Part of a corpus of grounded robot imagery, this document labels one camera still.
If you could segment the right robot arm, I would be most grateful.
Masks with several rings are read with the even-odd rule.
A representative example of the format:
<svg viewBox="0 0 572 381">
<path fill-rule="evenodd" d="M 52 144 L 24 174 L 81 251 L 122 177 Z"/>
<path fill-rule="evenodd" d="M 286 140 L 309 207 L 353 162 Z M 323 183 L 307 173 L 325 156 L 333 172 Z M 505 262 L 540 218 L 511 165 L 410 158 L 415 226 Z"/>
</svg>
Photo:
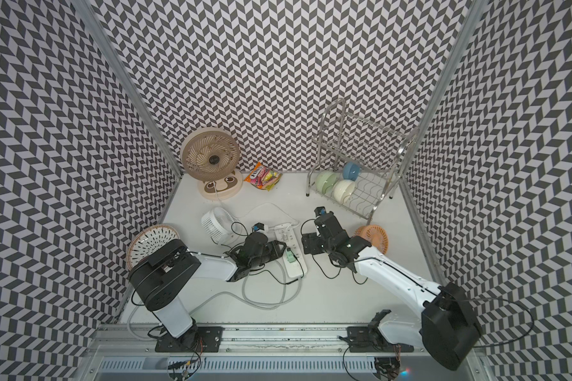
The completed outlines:
<svg viewBox="0 0 572 381">
<path fill-rule="evenodd" d="M 338 246 L 319 234 L 305 233 L 306 254 L 326 253 L 342 268 L 365 276 L 397 296 L 411 313 L 387 313 L 377 331 L 390 344 L 424 348 L 444 368 L 456 371 L 483 332 L 466 292 L 457 284 L 441 286 L 390 260 L 366 239 L 348 237 Z"/>
</svg>

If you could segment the white power strip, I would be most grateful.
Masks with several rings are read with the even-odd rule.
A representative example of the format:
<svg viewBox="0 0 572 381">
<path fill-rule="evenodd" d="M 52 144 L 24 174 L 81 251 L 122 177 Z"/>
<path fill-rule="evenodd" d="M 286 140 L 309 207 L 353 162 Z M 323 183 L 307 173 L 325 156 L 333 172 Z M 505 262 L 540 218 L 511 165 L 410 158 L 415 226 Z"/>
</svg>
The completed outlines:
<svg viewBox="0 0 572 381">
<path fill-rule="evenodd" d="M 308 272 L 308 266 L 303 258 L 303 251 L 297 239 L 296 232 L 290 223 L 284 223 L 273 227 L 273 233 L 278 241 L 286 244 L 282 261 L 284 269 L 290 279 L 303 277 Z M 291 251 L 297 258 L 295 263 L 289 263 L 286 260 L 285 253 Z"/>
</svg>

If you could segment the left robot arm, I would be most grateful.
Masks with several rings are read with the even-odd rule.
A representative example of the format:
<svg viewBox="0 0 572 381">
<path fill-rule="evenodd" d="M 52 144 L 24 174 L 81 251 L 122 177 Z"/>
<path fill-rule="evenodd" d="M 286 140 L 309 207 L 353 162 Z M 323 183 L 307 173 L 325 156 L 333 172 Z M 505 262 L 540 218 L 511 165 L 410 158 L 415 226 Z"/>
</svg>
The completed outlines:
<svg viewBox="0 0 572 381">
<path fill-rule="evenodd" d="M 235 283 L 263 264 L 283 257 L 287 244 L 270 241 L 265 234 L 249 234 L 233 254 L 209 257 L 193 253 L 180 239 L 171 239 L 130 271 L 129 281 L 141 299 L 173 338 L 181 338 L 195 325 L 179 293 L 190 279 L 217 279 Z"/>
</svg>

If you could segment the green usb charger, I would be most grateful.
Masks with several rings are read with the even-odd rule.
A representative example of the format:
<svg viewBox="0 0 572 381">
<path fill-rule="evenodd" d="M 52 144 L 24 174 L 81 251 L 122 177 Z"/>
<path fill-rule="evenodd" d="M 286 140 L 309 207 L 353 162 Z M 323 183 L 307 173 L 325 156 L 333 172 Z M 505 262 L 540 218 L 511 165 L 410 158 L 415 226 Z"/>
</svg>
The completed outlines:
<svg viewBox="0 0 572 381">
<path fill-rule="evenodd" d="M 295 262 L 297 261 L 296 256 L 295 256 L 291 251 L 287 251 L 287 252 L 285 253 L 285 255 L 286 255 L 286 260 L 287 260 L 287 262 L 289 262 L 289 263 L 295 263 Z"/>
</svg>

